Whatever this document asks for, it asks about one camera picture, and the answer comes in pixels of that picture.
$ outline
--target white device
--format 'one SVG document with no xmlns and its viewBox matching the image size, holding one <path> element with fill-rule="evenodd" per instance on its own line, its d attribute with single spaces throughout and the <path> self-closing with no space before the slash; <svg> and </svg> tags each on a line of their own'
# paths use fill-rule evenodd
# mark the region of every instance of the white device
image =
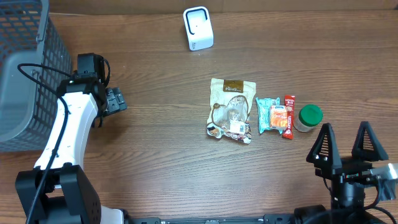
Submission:
<svg viewBox="0 0 398 224">
<path fill-rule="evenodd" d="M 206 49 L 214 44 L 213 28 L 211 28 L 207 8 L 193 7 L 183 13 L 190 50 Z"/>
</svg>

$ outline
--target food packaging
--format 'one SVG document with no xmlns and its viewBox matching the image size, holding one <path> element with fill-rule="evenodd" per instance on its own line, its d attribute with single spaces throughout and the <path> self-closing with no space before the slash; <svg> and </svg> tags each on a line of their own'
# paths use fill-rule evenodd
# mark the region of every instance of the food packaging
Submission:
<svg viewBox="0 0 398 224">
<path fill-rule="evenodd" d="M 293 139 L 294 103 L 295 96 L 285 95 L 285 107 L 287 110 L 287 129 L 284 131 L 282 136 L 287 139 Z"/>
<path fill-rule="evenodd" d="M 285 106 L 271 106 L 269 109 L 271 129 L 276 129 L 279 134 L 287 128 L 287 111 Z"/>
<path fill-rule="evenodd" d="M 211 79 L 210 115 L 206 131 L 210 136 L 227 136 L 240 142 L 251 142 L 249 113 L 256 84 L 241 80 Z"/>
<path fill-rule="evenodd" d="M 271 99 L 271 98 L 265 98 L 265 99 L 259 99 L 258 97 L 256 98 L 257 101 L 257 109 L 259 113 L 259 132 L 262 134 L 266 130 L 271 130 L 271 119 L 270 119 L 270 113 L 269 110 L 271 106 L 279 106 L 280 105 L 280 99 Z"/>
</svg>

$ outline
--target cable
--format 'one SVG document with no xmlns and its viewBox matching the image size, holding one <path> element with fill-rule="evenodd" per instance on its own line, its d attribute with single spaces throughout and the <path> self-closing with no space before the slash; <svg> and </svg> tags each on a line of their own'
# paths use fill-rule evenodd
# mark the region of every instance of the cable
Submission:
<svg viewBox="0 0 398 224">
<path fill-rule="evenodd" d="M 378 203 L 380 202 L 381 184 L 380 184 L 379 181 L 377 182 L 376 190 L 377 190 L 376 199 L 374 199 L 374 202 L 373 202 L 372 204 L 370 204 L 370 205 L 368 205 L 368 206 L 365 206 L 365 207 L 364 207 L 365 210 L 374 208 L 374 207 L 375 207 L 376 205 L 378 205 Z"/>
<path fill-rule="evenodd" d="M 111 79 L 111 67 L 109 66 L 108 60 L 106 60 L 104 57 L 103 57 L 103 59 L 104 59 L 104 62 L 106 63 L 106 66 L 108 66 L 108 76 L 106 77 L 106 80 L 104 82 L 104 86 L 106 88 L 109 84 L 109 80 Z"/>
<path fill-rule="evenodd" d="M 27 224 L 30 224 L 30 221 L 31 221 L 31 219 L 32 219 L 33 212 L 34 212 L 34 209 L 35 209 L 35 206 L 36 206 L 36 204 L 37 204 L 37 200 L 39 199 L 39 197 L 40 197 L 40 195 L 42 194 L 42 191 L 43 191 L 43 189 L 44 189 L 45 179 L 47 178 L 47 176 L 48 176 L 48 174 L 49 174 L 49 170 L 50 170 L 50 168 L 51 168 L 51 165 L 52 165 L 52 163 L 54 162 L 55 156 L 57 155 L 58 148 L 59 148 L 59 146 L 60 146 L 63 133 L 65 132 L 65 128 L 67 127 L 69 111 L 68 111 L 67 102 L 65 102 L 65 100 L 64 100 L 62 97 L 58 96 L 56 91 L 54 91 L 53 89 L 51 89 L 51 88 L 48 87 L 47 85 L 45 85 L 45 84 L 43 84 L 43 83 L 37 81 L 36 79 L 34 79 L 34 78 L 31 77 L 30 75 L 28 75 L 25 71 L 23 71 L 23 69 L 21 69 L 21 67 L 25 67 L 25 66 L 33 66 L 33 67 L 40 67 L 40 68 L 49 69 L 49 70 L 52 70 L 52 71 L 55 71 L 55 72 L 62 73 L 62 74 L 64 74 L 64 75 L 68 76 L 68 77 L 70 77 L 70 75 L 67 74 L 67 73 L 65 73 L 65 72 L 59 71 L 59 70 L 57 70 L 57 69 L 55 69 L 55 68 L 47 67 L 47 66 L 45 66 L 45 65 L 37 65 L 37 64 L 33 64 L 33 63 L 22 63 L 22 64 L 19 64 L 19 65 L 18 65 L 18 70 L 19 70 L 26 78 L 28 78 L 29 80 L 32 80 L 34 83 L 40 85 L 41 87 L 45 88 L 46 90 L 48 90 L 49 92 L 51 92 L 52 94 L 54 94 L 58 99 L 60 99 L 60 101 L 62 102 L 62 104 L 63 104 L 63 106 L 64 106 L 64 108 L 65 108 L 65 117 L 64 117 L 64 119 L 63 119 L 63 123 L 62 123 L 61 131 L 60 131 L 60 135 L 58 136 L 57 142 L 55 143 L 55 147 L 54 147 L 54 149 L 52 150 L 52 154 L 51 154 L 49 163 L 47 164 L 47 166 L 46 166 L 46 168 L 45 168 L 45 170 L 44 170 L 43 176 L 42 176 L 42 178 L 41 178 L 41 180 L 40 180 L 40 184 L 39 184 L 39 186 L 37 187 L 36 194 L 35 194 L 35 197 L 34 197 L 33 202 L 32 202 L 32 206 L 30 206 L 30 209 L 29 209 L 29 214 L 28 214 L 28 216 L 27 216 L 26 223 L 27 223 Z"/>
<path fill-rule="evenodd" d="M 48 66 L 46 66 L 46 65 L 39 65 L 39 64 L 35 64 L 35 63 L 22 63 L 22 64 L 19 64 L 18 66 L 22 66 L 22 67 L 25 67 L 25 66 L 31 66 L 31 67 L 39 67 L 39 68 L 44 68 L 44 69 L 48 69 L 48 70 L 51 70 L 51 71 L 55 71 L 55 72 L 58 72 L 58 73 L 61 73 L 62 75 L 66 75 L 67 77 L 70 77 L 70 75 L 68 74 L 68 73 L 66 73 L 66 72 L 63 72 L 63 71 L 61 71 L 61 70 L 58 70 L 58 69 L 56 69 L 56 68 L 52 68 L 52 67 L 48 67 Z"/>
<path fill-rule="evenodd" d="M 323 183 L 325 184 L 326 188 L 329 190 L 329 192 L 331 193 L 331 189 L 330 187 L 328 187 L 328 183 L 326 183 L 326 179 L 323 178 Z"/>
<path fill-rule="evenodd" d="M 320 213 L 315 214 L 314 216 L 311 216 L 309 219 L 307 219 L 303 224 L 311 224 L 311 222 L 318 220 L 319 218 L 330 214 L 332 215 L 333 213 L 340 213 L 340 212 L 347 212 L 348 209 L 342 208 L 342 209 L 333 209 L 333 210 L 326 210 Z"/>
<path fill-rule="evenodd" d="M 397 224 L 397 221 L 394 218 L 394 216 L 392 216 L 392 214 L 389 211 L 387 211 L 386 209 L 381 208 L 381 207 L 377 207 L 377 206 L 373 207 L 373 209 L 379 210 L 380 212 L 386 214 L 391 219 L 393 224 Z"/>
</svg>

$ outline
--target wood grain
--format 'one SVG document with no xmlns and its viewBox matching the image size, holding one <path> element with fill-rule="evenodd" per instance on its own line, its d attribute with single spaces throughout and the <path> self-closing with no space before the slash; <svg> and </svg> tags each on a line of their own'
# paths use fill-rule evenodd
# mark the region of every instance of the wood grain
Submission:
<svg viewBox="0 0 398 224">
<path fill-rule="evenodd" d="M 259 216 L 329 206 L 305 162 L 319 128 L 259 135 L 248 146 L 206 135 L 211 78 L 257 83 L 260 98 L 297 96 L 331 122 L 340 154 L 368 120 L 398 161 L 398 13 L 395 11 L 213 14 L 215 44 L 190 52 L 181 15 L 52 16 L 76 62 L 95 52 L 112 68 L 129 109 L 90 131 L 85 172 L 101 203 L 134 217 Z M 40 152 L 0 154 L 0 223 L 23 223 L 14 189 Z M 375 197 L 367 191 L 367 201 Z M 381 202 L 398 217 L 396 201 Z"/>
<path fill-rule="evenodd" d="M 66 14 L 182 14 L 205 6 L 213 12 L 393 9 L 397 0 L 50 0 L 51 12 Z"/>
</svg>

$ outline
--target transparent jar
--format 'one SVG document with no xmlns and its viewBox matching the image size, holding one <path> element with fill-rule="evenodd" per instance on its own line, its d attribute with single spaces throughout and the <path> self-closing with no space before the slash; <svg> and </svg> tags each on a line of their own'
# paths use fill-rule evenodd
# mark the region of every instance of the transparent jar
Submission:
<svg viewBox="0 0 398 224">
<path fill-rule="evenodd" d="M 323 112 L 317 105 L 305 105 L 294 114 L 293 125 L 301 132 L 309 132 L 323 119 Z"/>
</svg>

